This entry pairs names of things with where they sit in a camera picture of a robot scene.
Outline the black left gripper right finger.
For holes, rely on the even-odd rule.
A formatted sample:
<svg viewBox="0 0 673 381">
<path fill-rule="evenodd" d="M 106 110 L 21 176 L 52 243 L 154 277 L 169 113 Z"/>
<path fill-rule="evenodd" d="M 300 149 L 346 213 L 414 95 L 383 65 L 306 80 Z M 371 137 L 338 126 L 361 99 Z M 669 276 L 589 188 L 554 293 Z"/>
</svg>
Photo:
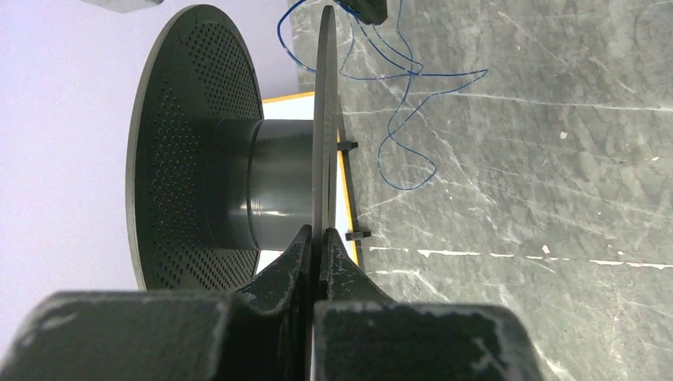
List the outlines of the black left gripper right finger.
<svg viewBox="0 0 673 381">
<path fill-rule="evenodd" d="M 397 302 L 323 236 L 313 311 L 316 380 L 540 380 L 532 341 L 508 309 Z"/>
</svg>

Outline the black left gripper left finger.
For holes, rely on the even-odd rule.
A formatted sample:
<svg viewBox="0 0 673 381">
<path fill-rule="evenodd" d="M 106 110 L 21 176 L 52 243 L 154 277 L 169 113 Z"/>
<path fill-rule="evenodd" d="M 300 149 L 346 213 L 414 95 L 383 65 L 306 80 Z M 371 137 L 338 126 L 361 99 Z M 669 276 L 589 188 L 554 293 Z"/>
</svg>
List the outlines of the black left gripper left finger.
<svg viewBox="0 0 673 381">
<path fill-rule="evenodd" d="M 311 229 L 234 291 L 58 292 L 22 323 L 4 380 L 306 380 Z"/>
</svg>

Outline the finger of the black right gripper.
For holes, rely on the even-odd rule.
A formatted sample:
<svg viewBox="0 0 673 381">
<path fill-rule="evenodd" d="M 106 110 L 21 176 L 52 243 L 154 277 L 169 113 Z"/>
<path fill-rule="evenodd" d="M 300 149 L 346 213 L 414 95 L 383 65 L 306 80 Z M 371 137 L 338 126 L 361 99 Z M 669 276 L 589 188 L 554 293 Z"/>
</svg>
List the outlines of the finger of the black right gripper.
<svg viewBox="0 0 673 381">
<path fill-rule="evenodd" d="M 365 25 L 381 25 L 388 18 L 387 0 L 347 0 L 347 9 Z"/>
</svg>

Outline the black cable spool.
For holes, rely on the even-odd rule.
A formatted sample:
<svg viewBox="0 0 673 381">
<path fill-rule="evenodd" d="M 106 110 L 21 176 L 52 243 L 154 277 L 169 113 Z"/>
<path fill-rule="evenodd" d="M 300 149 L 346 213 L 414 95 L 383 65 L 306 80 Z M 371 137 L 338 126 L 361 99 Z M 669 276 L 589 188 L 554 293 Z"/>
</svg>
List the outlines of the black cable spool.
<svg viewBox="0 0 673 381">
<path fill-rule="evenodd" d="M 303 226 L 320 244 L 335 225 L 336 18 L 322 10 L 313 116 L 272 119 L 248 48 L 211 5 L 180 10 L 140 77 L 129 128 L 125 210 L 138 287 L 225 290 L 263 250 Z"/>
</svg>

